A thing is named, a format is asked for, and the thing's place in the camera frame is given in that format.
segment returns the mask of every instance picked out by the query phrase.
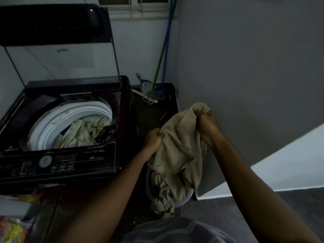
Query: forearm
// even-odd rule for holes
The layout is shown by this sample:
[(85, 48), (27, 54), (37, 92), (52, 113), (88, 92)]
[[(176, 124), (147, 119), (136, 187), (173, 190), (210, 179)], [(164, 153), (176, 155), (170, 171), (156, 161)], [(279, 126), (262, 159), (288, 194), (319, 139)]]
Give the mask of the forearm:
[(306, 223), (248, 166), (220, 132), (213, 152), (240, 211), (260, 242), (321, 242)]
[(148, 159), (144, 151), (139, 152), (77, 217), (60, 242), (108, 242)]

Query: clothes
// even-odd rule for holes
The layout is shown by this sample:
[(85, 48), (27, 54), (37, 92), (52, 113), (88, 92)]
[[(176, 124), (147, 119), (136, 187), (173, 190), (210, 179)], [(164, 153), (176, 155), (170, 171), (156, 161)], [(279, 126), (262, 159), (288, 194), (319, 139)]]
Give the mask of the clothes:
[(148, 162), (154, 171), (151, 209), (161, 218), (172, 217), (175, 202), (185, 200), (201, 180), (207, 145), (195, 128), (194, 107), (203, 113), (211, 110), (204, 103), (195, 103), (169, 119), (160, 130), (165, 134), (162, 145)]
[(226, 233), (207, 224), (178, 217), (148, 222), (128, 233), (121, 243), (235, 243)]
[(79, 119), (70, 125), (57, 148), (96, 145), (95, 138), (110, 124), (111, 120), (106, 117), (93, 118), (89, 122)]

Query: hand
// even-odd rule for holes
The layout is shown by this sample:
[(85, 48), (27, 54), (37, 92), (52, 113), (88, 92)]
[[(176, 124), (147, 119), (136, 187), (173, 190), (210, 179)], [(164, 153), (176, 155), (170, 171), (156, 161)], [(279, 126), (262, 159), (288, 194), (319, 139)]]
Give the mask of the hand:
[(209, 111), (207, 114), (204, 114), (202, 111), (197, 108), (193, 108), (193, 112), (197, 116), (197, 125), (196, 128), (200, 134), (201, 139), (209, 146), (213, 147), (213, 135), (220, 133), (220, 130), (216, 124), (216, 118), (213, 111)]
[(159, 135), (159, 132), (160, 128), (155, 128), (154, 130), (151, 130), (145, 137), (141, 151), (145, 154), (146, 161), (148, 161), (152, 157), (152, 155), (159, 150), (162, 144), (164, 133), (161, 133)]

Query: gray shirt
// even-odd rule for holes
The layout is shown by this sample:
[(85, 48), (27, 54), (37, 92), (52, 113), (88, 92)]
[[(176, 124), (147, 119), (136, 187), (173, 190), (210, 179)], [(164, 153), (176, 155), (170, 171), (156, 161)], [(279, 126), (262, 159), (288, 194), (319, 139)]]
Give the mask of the gray shirt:
[(173, 217), (141, 224), (124, 237), (122, 243), (127, 242), (235, 243), (221, 230), (185, 217)]

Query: washing machine drum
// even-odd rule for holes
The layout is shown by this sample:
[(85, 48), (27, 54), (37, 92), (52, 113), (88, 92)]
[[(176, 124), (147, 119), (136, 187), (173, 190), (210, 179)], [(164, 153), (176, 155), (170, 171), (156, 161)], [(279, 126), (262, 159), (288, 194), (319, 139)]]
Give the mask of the washing machine drum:
[(43, 114), (31, 128), (28, 135), (28, 149), (37, 151), (57, 148), (58, 140), (63, 137), (61, 132), (73, 122), (79, 119), (91, 121), (97, 117), (112, 120), (109, 104), (100, 101), (81, 101), (59, 105)]

